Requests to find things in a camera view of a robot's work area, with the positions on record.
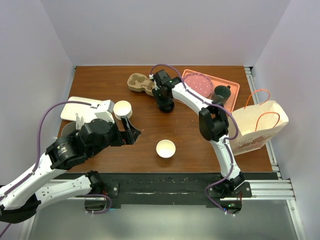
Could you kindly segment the black cup lid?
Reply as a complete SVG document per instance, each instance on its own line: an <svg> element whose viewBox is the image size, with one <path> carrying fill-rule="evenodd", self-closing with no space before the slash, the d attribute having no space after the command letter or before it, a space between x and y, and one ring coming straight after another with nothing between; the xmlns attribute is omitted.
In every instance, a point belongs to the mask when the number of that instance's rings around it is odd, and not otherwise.
<svg viewBox="0 0 320 240"><path fill-rule="evenodd" d="M171 113L174 108L175 108L175 103L171 102L170 104L160 104L158 108L163 112L163 113Z"/></svg>

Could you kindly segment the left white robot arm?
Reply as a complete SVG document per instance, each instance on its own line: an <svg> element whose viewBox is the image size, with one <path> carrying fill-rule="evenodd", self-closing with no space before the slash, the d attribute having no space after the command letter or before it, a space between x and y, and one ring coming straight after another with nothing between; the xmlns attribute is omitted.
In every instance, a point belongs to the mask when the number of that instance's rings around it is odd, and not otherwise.
<svg viewBox="0 0 320 240"><path fill-rule="evenodd" d="M124 130L117 124L96 118L81 129L58 138L17 179L0 188L0 220L9 224L21 223L50 204L78 196L101 196L106 190L97 171L54 186L47 186L52 179L71 168L83 164L107 147L133 145L141 131L128 118L121 119Z"/></svg>

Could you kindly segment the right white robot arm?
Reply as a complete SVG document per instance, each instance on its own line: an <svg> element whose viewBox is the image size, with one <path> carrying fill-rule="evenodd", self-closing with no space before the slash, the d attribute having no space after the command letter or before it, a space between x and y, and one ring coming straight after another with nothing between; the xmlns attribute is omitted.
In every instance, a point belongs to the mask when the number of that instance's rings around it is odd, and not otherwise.
<svg viewBox="0 0 320 240"><path fill-rule="evenodd" d="M155 88L152 94L157 107L164 113L170 113L175 107L174 98L183 102L198 115L199 131L209 141L220 165L222 180L215 184L230 197L235 196L245 178L232 153L229 137L229 112L221 103L208 103L208 100L184 86L179 77L151 75Z"/></svg>

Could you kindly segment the stack of paper cups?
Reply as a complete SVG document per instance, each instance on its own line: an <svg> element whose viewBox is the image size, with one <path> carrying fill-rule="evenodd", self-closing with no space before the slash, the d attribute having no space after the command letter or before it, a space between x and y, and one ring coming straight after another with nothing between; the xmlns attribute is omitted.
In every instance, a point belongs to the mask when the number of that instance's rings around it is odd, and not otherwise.
<svg viewBox="0 0 320 240"><path fill-rule="evenodd" d="M133 114L132 105L125 100L118 101L114 104L113 113L118 120L121 120L121 117L129 119Z"/></svg>

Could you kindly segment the brown paper cup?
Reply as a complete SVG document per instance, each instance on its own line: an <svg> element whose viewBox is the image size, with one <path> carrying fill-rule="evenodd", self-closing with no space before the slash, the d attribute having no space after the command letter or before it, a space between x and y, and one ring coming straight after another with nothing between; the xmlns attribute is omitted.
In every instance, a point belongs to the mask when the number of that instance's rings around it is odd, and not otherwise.
<svg viewBox="0 0 320 240"><path fill-rule="evenodd" d="M176 153L176 146L171 140L163 139L156 145L156 153L161 158L171 158Z"/></svg>

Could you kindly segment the paper bag orange handles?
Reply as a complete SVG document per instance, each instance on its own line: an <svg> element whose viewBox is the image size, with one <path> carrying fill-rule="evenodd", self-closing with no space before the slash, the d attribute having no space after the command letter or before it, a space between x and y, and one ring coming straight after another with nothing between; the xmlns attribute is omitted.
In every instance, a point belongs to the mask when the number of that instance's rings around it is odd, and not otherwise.
<svg viewBox="0 0 320 240"><path fill-rule="evenodd" d="M283 108L274 100L267 98L259 104L248 105L234 110L229 117L230 146L235 156L261 149L280 130L289 123L289 118Z"/></svg>

